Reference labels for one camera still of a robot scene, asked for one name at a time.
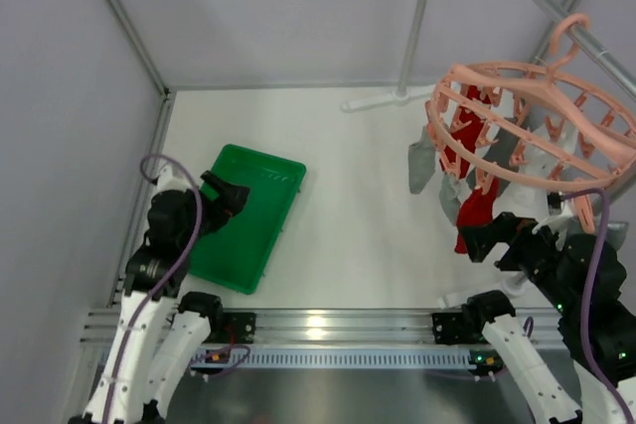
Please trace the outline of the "dark grey sock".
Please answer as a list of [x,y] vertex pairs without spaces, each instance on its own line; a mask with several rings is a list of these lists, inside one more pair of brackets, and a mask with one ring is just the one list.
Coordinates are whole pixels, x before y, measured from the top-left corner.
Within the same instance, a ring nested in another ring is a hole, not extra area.
[[510,159],[519,142],[519,137],[508,130],[499,129],[493,141],[494,143],[490,145],[483,158],[491,163],[496,163],[508,171],[517,172],[519,167],[511,166]]

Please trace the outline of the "light grey sock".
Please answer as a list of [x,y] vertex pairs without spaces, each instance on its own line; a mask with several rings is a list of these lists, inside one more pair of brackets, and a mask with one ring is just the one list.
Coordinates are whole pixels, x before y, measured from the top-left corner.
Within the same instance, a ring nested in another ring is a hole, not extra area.
[[436,150],[426,127],[419,139],[407,149],[408,188],[413,195],[420,194],[435,171]]

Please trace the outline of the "red santa sock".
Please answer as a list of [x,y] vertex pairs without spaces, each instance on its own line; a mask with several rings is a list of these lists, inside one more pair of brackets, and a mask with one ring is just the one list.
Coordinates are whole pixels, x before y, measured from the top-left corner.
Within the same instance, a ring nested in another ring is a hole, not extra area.
[[[462,85],[460,92],[464,93],[470,100],[481,102],[484,105],[492,104],[490,96],[487,93],[483,93],[482,89],[476,85]],[[470,109],[458,106],[452,117],[450,134],[466,150],[474,153],[476,151],[476,142],[483,126],[484,119],[482,117]],[[446,171],[448,165],[451,166],[449,174],[458,180],[462,180],[467,176],[470,166],[466,160],[457,158],[456,153],[446,146],[440,155],[440,166],[443,171]]]

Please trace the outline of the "pink round clip hanger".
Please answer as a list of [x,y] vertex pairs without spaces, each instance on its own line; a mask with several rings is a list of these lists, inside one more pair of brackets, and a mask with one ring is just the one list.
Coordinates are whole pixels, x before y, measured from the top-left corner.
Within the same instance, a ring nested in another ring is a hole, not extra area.
[[[498,196],[505,186],[511,186],[525,205],[540,191],[574,193],[617,185],[635,164],[635,117],[603,89],[564,72],[579,53],[578,44],[571,45],[565,54],[559,51],[567,33],[589,24],[589,17],[582,13],[558,23],[549,40],[553,59],[548,64],[495,61],[453,65],[424,106],[439,166],[440,155],[448,146],[457,158],[470,164],[464,179],[471,192],[481,188],[487,193],[498,178]],[[468,99],[460,92],[462,85],[480,87],[492,104]],[[474,153],[450,134],[458,106],[484,119]],[[483,158],[499,129],[519,137],[510,159],[511,166],[519,167],[517,172]],[[441,171],[450,175],[451,166]]]

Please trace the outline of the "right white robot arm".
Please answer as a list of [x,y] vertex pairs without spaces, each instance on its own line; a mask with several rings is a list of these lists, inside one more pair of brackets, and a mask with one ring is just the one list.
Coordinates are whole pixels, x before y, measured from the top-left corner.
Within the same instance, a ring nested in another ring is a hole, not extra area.
[[471,261],[506,247],[499,268],[518,272],[544,297],[552,329],[530,336],[502,290],[469,297],[464,322],[501,359],[538,423],[635,420],[635,316],[621,301],[626,269],[602,224],[561,237],[504,212],[460,234]]

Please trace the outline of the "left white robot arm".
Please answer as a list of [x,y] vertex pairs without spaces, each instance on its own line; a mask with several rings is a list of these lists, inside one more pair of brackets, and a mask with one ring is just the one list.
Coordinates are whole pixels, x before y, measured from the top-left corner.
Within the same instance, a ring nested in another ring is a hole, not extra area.
[[154,180],[141,245],[129,258],[117,328],[106,364],[73,423],[163,423],[195,351],[223,322],[219,297],[180,292],[190,255],[203,236],[242,212],[246,186],[211,172],[201,176],[209,199],[191,179],[164,167]]

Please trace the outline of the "green plastic tray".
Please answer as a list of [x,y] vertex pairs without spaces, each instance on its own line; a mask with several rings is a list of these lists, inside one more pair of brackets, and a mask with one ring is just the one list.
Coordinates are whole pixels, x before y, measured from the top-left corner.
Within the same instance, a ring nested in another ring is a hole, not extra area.
[[250,192],[242,212],[198,240],[190,273],[236,292],[254,293],[306,171],[300,162],[224,146],[211,172]]

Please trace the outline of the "right black mount plate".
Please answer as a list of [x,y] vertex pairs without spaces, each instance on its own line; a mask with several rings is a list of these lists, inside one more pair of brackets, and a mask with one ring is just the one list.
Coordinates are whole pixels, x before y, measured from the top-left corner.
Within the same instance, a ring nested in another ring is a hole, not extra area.
[[473,337],[461,312],[437,312],[431,315],[432,333],[437,345],[470,345]]

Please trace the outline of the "black mount plate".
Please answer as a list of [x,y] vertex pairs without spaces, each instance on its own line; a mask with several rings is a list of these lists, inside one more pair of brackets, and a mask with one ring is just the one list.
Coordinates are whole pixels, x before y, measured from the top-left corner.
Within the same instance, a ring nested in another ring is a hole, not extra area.
[[216,342],[226,345],[250,345],[256,331],[256,314],[249,312],[226,312],[216,336]]
[[431,315],[432,333],[437,345],[470,345],[473,337],[461,312],[437,312]]

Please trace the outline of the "left black mount plate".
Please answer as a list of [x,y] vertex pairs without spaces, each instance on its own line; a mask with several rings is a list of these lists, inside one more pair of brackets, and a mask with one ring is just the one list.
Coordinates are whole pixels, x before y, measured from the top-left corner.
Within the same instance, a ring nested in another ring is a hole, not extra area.
[[226,345],[250,345],[256,331],[256,314],[249,312],[226,312],[216,336],[216,342]]

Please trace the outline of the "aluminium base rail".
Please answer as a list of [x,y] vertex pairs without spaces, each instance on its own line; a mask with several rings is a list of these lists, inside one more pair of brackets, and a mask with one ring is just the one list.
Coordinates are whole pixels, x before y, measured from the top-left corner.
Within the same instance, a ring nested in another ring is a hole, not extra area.
[[[90,311],[80,343],[106,346],[114,338],[118,310]],[[367,310],[301,310],[301,309],[235,309],[226,312],[256,314],[256,331],[252,345],[436,345],[431,315],[450,310],[367,309]],[[523,325],[534,320],[531,341],[539,349],[564,348],[557,330],[559,314],[547,308],[517,309]]]

